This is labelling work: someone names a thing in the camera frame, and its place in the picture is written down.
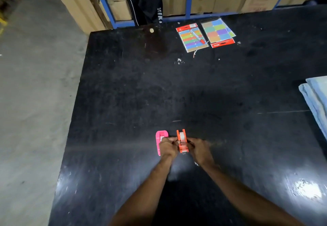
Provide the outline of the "large cardboard box stack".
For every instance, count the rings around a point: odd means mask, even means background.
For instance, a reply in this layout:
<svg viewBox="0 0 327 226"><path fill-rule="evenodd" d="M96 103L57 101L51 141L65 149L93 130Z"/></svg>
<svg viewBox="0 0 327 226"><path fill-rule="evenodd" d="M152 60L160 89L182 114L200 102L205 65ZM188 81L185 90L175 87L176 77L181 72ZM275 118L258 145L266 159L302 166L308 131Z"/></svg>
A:
<svg viewBox="0 0 327 226"><path fill-rule="evenodd" d="M112 29L98 0L61 0L79 28L89 35L94 31Z"/></svg>

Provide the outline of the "person's left hand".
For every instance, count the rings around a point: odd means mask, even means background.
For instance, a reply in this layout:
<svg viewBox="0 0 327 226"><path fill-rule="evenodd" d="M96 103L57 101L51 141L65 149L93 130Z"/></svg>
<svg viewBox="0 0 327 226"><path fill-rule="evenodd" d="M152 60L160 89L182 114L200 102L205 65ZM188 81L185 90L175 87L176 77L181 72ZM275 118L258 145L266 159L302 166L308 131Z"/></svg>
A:
<svg viewBox="0 0 327 226"><path fill-rule="evenodd" d="M171 143L169 143L166 140L166 138L163 138L160 143L160 152L161 152L161 159L166 157L170 157L174 159L178 154L178 149L174 147Z"/></svg>

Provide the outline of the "blue metal shelf rack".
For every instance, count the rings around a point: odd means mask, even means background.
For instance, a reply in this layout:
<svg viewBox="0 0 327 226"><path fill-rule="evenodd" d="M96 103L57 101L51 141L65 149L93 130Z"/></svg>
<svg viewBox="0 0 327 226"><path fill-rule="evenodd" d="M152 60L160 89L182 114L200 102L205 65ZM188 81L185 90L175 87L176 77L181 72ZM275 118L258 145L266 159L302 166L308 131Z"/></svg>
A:
<svg viewBox="0 0 327 226"><path fill-rule="evenodd" d="M135 26L133 20L115 20L113 13L108 5L107 0L100 0L102 2L105 15L109 17L109 20L114 29L121 28L121 27L131 27ZM192 0L186 0L185 2L185 15L184 16L168 16L163 17L164 22L172 22L172 21L179 21L179 20L188 20L188 19L199 19L199 18L207 18L207 17L216 17L216 16L226 16L231 14L242 13L243 5L241 9L238 11L230 11L230 12L221 12L221 13L191 13L191 5Z"/></svg>

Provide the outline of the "person's right forearm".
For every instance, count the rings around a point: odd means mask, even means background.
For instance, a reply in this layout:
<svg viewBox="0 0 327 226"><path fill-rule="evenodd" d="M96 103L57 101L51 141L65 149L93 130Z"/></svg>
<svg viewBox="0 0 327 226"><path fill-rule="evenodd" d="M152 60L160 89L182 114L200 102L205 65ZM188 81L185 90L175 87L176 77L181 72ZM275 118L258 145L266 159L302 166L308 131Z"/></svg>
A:
<svg viewBox="0 0 327 226"><path fill-rule="evenodd" d="M217 184L229 202L255 226L305 226L282 208L237 181L214 164L202 164L201 167Z"/></svg>

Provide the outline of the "person's left forearm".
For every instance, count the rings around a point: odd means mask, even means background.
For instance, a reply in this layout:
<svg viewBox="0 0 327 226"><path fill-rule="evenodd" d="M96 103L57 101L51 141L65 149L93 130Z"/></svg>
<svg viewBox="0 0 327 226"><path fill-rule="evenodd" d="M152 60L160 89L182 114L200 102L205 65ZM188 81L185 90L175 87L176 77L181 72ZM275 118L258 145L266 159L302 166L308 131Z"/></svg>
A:
<svg viewBox="0 0 327 226"><path fill-rule="evenodd" d="M174 158L171 154L162 155L149 176L115 213L108 226L151 225Z"/></svg>

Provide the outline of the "person's right hand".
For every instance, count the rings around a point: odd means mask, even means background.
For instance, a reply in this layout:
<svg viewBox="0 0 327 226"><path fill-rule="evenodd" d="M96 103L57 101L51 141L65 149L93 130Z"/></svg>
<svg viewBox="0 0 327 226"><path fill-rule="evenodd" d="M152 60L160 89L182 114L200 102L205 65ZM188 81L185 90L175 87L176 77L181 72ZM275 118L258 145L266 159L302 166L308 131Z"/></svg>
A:
<svg viewBox="0 0 327 226"><path fill-rule="evenodd" d="M202 168L215 166L215 161L210 152L209 143L206 140L197 138L195 152L190 152L194 161Z"/></svg>

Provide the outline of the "folded blue cloth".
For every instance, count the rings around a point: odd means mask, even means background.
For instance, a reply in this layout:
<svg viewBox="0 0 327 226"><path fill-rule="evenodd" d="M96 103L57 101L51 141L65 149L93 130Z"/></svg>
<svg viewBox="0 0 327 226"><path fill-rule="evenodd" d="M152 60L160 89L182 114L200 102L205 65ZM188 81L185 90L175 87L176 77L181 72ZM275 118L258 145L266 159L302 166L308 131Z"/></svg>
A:
<svg viewBox="0 0 327 226"><path fill-rule="evenodd" d="M298 88L327 141L327 76L308 78Z"/></svg>

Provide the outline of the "pink tape dispenser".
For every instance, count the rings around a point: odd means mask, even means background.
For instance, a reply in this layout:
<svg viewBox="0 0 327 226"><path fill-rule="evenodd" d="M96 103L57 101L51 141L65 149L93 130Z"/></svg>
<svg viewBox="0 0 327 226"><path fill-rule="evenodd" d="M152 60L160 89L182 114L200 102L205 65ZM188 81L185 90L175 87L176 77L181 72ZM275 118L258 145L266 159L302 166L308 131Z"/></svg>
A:
<svg viewBox="0 0 327 226"><path fill-rule="evenodd" d="M163 138L169 137L169 134L166 130L159 130L156 132L156 145L157 145L157 153L161 156L160 152L160 143Z"/></svg>

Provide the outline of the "red utility knife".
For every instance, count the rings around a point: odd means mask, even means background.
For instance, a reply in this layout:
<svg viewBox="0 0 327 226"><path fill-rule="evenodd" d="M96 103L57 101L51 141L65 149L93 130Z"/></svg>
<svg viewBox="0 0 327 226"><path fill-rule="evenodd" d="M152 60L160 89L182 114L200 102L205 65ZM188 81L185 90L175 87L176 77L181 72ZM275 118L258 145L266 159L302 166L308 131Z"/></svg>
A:
<svg viewBox="0 0 327 226"><path fill-rule="evenodd" d="M196 38L198 39L198 41L201 42L203 45L206 44L206 42L205 42L202 38L200 38L200 37L199 37L199 36L194 32L193 29L190 29L190 33L193 34L194 37L196 37Z"/></svg>

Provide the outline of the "colourful sticky label pack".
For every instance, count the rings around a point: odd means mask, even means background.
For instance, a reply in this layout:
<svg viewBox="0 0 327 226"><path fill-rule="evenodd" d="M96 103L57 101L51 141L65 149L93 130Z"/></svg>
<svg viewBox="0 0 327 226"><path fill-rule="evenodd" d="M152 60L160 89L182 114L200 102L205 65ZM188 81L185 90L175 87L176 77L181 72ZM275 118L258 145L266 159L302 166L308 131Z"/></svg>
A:
<svg viewBox="0 0 327 226"><path fill-rule="evenodd" d="M198 39L190 33L190 29L193 29L194 32L206 42L206 44L203 45L201 42L199 42ZM179 34L179 37L187 53L196 52L209 46L197 23L191 23L177 27L176 31Z"/></svg>
<svg viewBox="0 0 327 226"><path fill-rule="evenodd" d="M227 24L218 18L213 21L201 23L202 28L212 48L227 46L235 43L236 34L227 26Z"/></svg>

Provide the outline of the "orange tape dispenser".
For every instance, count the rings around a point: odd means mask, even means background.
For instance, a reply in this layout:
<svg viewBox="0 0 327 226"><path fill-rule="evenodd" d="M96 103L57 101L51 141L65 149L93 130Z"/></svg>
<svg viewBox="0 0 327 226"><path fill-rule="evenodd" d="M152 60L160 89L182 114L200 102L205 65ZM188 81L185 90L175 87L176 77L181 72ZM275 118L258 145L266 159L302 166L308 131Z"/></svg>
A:
<svg viewBox="0 0 327 226"><path fill-rule="evenodd" d="M186 154L189 152L188 149L188 141L186 136L185 129L182 129L182 131L177 130L177 139L179 141L178 149L181 154Z"/></svg>

